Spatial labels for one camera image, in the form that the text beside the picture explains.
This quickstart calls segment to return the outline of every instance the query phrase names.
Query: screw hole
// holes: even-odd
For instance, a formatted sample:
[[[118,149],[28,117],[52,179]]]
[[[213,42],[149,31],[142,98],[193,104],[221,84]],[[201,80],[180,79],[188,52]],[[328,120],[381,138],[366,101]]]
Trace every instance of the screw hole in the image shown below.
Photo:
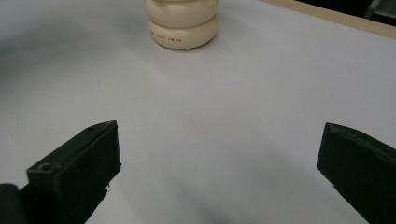
[[[44,163],[38,167],[38,169],[43,170],[43,171],[48,171],[48,170],[50,170],[50,168],[51,168],[50,163]]]

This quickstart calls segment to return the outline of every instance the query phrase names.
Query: white table surface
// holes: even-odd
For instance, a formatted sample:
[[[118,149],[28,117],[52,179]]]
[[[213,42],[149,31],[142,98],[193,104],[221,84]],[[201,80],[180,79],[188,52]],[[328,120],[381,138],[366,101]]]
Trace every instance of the white table surface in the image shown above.
[[[316,161],[328,121],[396,147],[396,40],[256,0],[218,16],[177,51],[143,1],[0,2],[0,182],[115,119],[122,169],[88,223],[366,223]]]

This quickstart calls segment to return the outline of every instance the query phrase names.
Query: stacked rings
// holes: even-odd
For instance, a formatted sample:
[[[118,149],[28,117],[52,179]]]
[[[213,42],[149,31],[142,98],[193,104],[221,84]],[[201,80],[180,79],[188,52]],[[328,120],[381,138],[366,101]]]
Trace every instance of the stacked rings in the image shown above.
[[[192,49],[211,40],[217,30],[219,0],[145,0],[154,40],[171,49]]]

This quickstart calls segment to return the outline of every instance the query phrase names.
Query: cream ceramic object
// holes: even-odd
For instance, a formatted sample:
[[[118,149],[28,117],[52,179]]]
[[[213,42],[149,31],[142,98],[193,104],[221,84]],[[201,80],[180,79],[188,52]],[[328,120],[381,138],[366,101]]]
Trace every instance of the cream ceramic object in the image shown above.
[[[170,28],[149,22],[154,40],[170,49],[193,49],[211,40],[218,30],[216,15],[203,24],[187,28]]]
[[[145,0],[149,18],[169,27],[188,27],[212,18],[218,9],[219,0]]]
[[[170,49],[193,49],[218,30],[219,0],[145,0],[153,39]]]

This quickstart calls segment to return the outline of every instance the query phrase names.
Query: white surface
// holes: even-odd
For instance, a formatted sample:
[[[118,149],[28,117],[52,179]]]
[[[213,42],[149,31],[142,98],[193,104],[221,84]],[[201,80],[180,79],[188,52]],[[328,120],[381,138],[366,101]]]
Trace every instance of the white surface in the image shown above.
[[[28,2],[0,2],[0,182],[116,119],[122,170],[88,223],[366,223],[316,159],[326,121],[396,147],[395,40],[223,0],[217,37],[173,51],[143,1]]]

